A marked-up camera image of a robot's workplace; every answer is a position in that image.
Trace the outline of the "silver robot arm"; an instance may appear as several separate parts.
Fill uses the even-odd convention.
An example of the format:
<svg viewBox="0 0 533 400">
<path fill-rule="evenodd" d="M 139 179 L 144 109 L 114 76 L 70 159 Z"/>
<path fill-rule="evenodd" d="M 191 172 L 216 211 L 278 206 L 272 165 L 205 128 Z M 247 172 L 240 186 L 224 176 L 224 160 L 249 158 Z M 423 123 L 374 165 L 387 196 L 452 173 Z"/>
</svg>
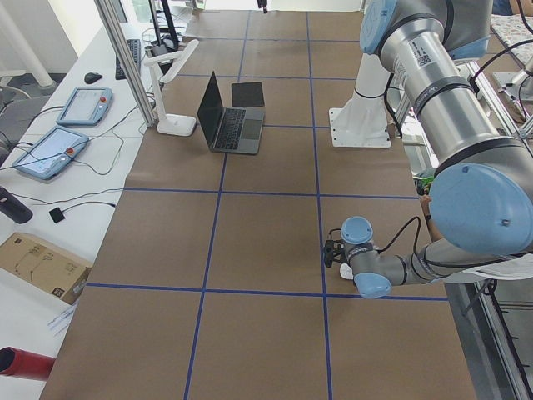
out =
<svg viewBox="0 0 533 400">
<path fill-rule="evenodd" d="M 369 82 L 351 104 L 371 105 L 399 78 L 439 161 L 430 188 L 429 221 L 441 238 L 407 256 L 387 256 L 371 224 L 350 217 L 341 226 L 342 268 L 364 298 L 395 286 L 528 279 L 532 275 L 532 156 L 518 138 L 502 135 L 478 103 L 457 63 L 486 53 L 489 1 L 372 1 L 361 25 Z"/>
</svg>

